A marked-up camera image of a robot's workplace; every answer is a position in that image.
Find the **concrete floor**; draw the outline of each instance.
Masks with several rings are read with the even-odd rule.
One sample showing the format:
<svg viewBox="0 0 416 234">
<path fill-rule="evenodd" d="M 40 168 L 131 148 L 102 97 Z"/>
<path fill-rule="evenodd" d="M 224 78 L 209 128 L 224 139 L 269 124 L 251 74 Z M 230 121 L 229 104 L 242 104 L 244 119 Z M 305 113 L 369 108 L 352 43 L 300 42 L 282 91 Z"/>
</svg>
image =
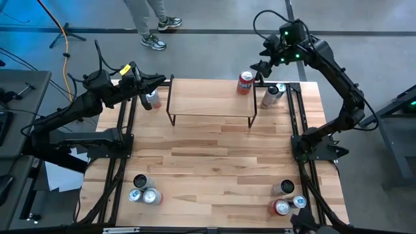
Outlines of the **concrete floor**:
<svg viewBox="0 0 416 234">
<path fill-rule="evenodd" d="M 44 1 L 61 23 L 74 27 L 134 28 L 121 0 Z M 182 29 L 251 29 L 254 16 L 272 9 L 287 16 L 284 0 L 165 0 L 169 15 L 182 17 Z M 413 0 L 292 0 L 294 16 L 302 18 L 313 31 L 416 31 L 416 1 Z M 27 25 L 52 27 L 36 1 L 12 0 L 4 11 Z M 21 25 L 0 14 L 0 24 Z M 273 15 L 261 16 L 260 29 L 277 30 L 282 21 Z M 156 26 L 155 17 L 149 25 Z M 82 34 L 86 42 L 70 39 L 68 71 L 76 77 L 98 68 L 94 39 L 99 41 L 109 64 L 119 66 L 132 60 L 145 73 L 174 74 L 186 78 L 229 79 L 261 58 L 263 40 L 254 34 L 161 34 L 168 48 L 152 51 L 140 45 L 135 34 Z M 55 33 L 0 32 L 0 45 L 23 57 L 39 70 L 52 71 L 52 79 L 63 86 L 64 41 L 49 49 Z M 375 110 L 388 104 L 397 94 L 415 84 L 415 37 L 397 36 L 318 36 L 331 45 L 336 61 L 360 84 Z M 0 56 L 7 68 L 24 69 Z M 305 68 L 306 79 L 319 84 L 327 120 L 338 115 L 342 100 L 317 71 Z M 272 80 L 299 81 L 296 64 L 274 68 Z M 55 111 L 68 101 L 48 88 L 40 114 Z M 74 131 L 91 131 L 88 123 L 71 123 Z M 416 232 L 414 188 L 384 192 L 380 183 L 396 174 L 378 131 L 348 131 L 335 135 L 350 154 L 339 161 L 341 184 L 350 223 L 361 228 Z M 77 191 L 41 193 L 34 212 L 43 216 L 34 225 L 15 220 L 13 228 L 69 224 Z M 62 200 L 67 209 L 57 209 Z"/>
</svg>

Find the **yellow cable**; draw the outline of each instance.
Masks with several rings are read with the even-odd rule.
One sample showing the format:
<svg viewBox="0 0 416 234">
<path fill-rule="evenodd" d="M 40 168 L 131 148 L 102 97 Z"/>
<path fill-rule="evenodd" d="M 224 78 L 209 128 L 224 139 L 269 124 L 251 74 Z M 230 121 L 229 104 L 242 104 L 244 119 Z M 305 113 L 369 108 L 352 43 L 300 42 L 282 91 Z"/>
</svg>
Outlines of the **yellow cable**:
<svg viewBox="0 0 416 234">
<path fill-rule="evenodd" d="M 52 13 L 49 11 L 49 9 L 44 5 L 44 3 L 42 2 L 42 0 L 38 0 L 39 1 L 39 3 L 46 9 L 46 11 L 51 15 L 51 17 L 55 20 L 55 22 L 57 22 L 57 24 L 58 24 L 58 27 L 59 27 L 59 29 L 60 29 L 60 31 L 62 32 L 62 34 L 64 35 L 64 37 L 65 37 L 65 47 L 66 47 L 66 49 L 65 49 L 65 53 L 68 53 L 68 50 L 69 50 L 69 43 L 68 43 L 68 38 L 66 37 L 66 33 L 65 33 L 65 30 L 62 28 L 62 26 L 60 25 L 60 23 L 59 23 L 59 21 L 56 19 L 56 17 L 54 17 L 53 15 L 52 15 Z M 68 81 L 66 80 L 66 63 L 67 63 L 67 61 L 68 61 L 68 58 L 67 57 L 65 57 L 65 62 L 64 62 L 64 67 L 63 67 L 63 69 L 62 69 L 62 75 L 64 76 L 64 81 L 65 81 L 65 86 L 66 86 L 66 90 L 68 91 L 68 95 L 69 95 L 69 97 L 70 97 L 70 101 L 72 101 L 72 95 L 70 94 L 71 93 L 71 89 L 70 89 L 70 86 L 68 85 Z"/>
</svg>

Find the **soda can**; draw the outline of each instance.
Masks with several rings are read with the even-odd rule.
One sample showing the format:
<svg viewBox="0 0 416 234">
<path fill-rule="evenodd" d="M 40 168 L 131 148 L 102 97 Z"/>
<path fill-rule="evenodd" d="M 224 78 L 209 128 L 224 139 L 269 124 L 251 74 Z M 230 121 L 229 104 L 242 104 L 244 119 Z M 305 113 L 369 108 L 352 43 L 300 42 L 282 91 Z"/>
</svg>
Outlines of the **soda can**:
<svg viewBox="0 0 416 234">
<path fill-rule="evenodd" d="M 142 191 L 137 188 L 130 190 L 129 200 L 132 202 L 143 202 Z"/>
<path fill-rule="evenodd" d="M 287 200 L 292 208 L 304 208 L 306 206 L 306 198 L 302 195 L 296 195 L 292 199 Z"/>
<path fill-rule="evenodd" d="M 251 71 L 244 70 L 240 73 L 239 83 L 237 85 L 237 92 L 242 95 L 246 95 L 250 92 L 254 81 L 254 77 Z"/>
<path fill-rule="evenodd" d="M 156 188 L 149 188 L 143 193 L 143 202 L 150 205 L 159 205 L 163 202 L 163 195 Z"/>
<path fill-rule="evenodd" d="M 146 190 L 155 187 L 155 182 L 144 174 L 136 175 L 133 184 L 140 190 Z"/>
<path fill-rule="evenodd" d="M 280 100 L 282 95 L 286 92 L 286 85 L 285 84 L 277 83 L 276 87 L 278 88 L 279 92 L 278 92 L 278 94 L 276 94 L 276 98 L 273 101 L 273 104 L 276 104 Z"/>
<path fill-rule="evenodd" d="M 282 196 L 292 193 L 294 190 L 294 183 L 285 179 L 281 183 L 272 186 L 272 196 Z"/>
<path fill-rule="evenodd" d="M 154 90 L 151 94 L 146 94 L 146 99 L 154 109 L 158 109 L 162 106 L 157 90 Z"/>
<path fill-rule="evenodd" d="M 276 86 L 268 87 L 265 96 L 261 100 L 260 108 L 268 109 L 273 104 L 278 92 L 279 90 Z"/>
<path fill-rule="evenodd" d="M 289 214 L 291 207 L 285 200 L 277 199 L 268 204 L 268 212 L 272 215 L 285 216 Z"/>
</svg>

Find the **wood grain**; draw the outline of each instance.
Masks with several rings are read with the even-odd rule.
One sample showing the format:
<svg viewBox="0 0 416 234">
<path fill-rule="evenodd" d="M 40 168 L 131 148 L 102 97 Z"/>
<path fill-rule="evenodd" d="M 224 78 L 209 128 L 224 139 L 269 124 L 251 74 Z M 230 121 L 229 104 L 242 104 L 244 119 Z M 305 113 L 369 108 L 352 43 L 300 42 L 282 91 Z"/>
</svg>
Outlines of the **wood grain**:
<svg viewBox="0 0 416 234">
<path fill-rule="evenodd" d="M 326 122 L 318 86 L 301 85 L 308 124 L 318 127 Z M 159 88 L 163 107 L 167 91 Z M 257 89 L 258 105 L 264 93 L 264 88 Z M 195 92 L 192 95 L 203 97 Z M 217 95 L 219 99 L 226 97 L 224 92 Z M 119 108 L 104 109 L 98 131 L 116 125 Z M 299 118 L 297 105 L 295 111 Z M 145 111 L 138 104 L 133 133 L 135 143 L 123 179 L 118 226 L 291 227 L 290 215 L 267 213 L 268 202 L 276 199 L 270 196 L 274 183 L 290 179 L 295 184 L 293 194 L 302 193 L 298 167 L 291 154 L 292 127 L 286 94 L 271 109 L 259 109 L 251 129 L 246 118 L 212 116 L 181 116 L 172 127 L 164 108 Z M 98 159 L 86 172 L 79 219 L 101 196 L 107 167 L 107 159 Z M 336 169 L 330 163 L 317 162 L 317 171 L 322 195 L 339 218 L 348 222 Z M 128 200 L 133 178 L 141 173 L 150 176 L 163 193 L 160 206 Z M 309 202 L 317 219 L 316 201 L 311 197 Z"/>
<path fill-rule="evenodd" d="M 254 115 L 253 90 L 237 93 L 237 80 L 175 78 L 170 94 L 170 114 L 197 116 Z"/>
</svg>

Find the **shoe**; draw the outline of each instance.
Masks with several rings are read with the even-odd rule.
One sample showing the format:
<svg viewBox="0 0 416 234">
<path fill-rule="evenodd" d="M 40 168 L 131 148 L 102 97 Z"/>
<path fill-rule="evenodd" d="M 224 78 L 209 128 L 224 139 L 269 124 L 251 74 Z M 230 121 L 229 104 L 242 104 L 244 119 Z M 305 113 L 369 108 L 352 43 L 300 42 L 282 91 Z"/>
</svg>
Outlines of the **shoe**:
<svg viewBox="0 0 416 234">
<path fill-rule="evenodd" d="M 159 40 L 154 34 L 150 34 L 147 38 L 142 38 L 141 41 L 143 46 L 150 46 L 152 49 L 161 51 L 166 49 L 166 44 Z"/>
<path fill-rule="evenodd" d="M 166 17 L 166 21 L 157 25 L 157 30 L 165 31 L 168 28 L 176 28 L 182 25 L 182 19 L 177 17 Z"/>
</svg>

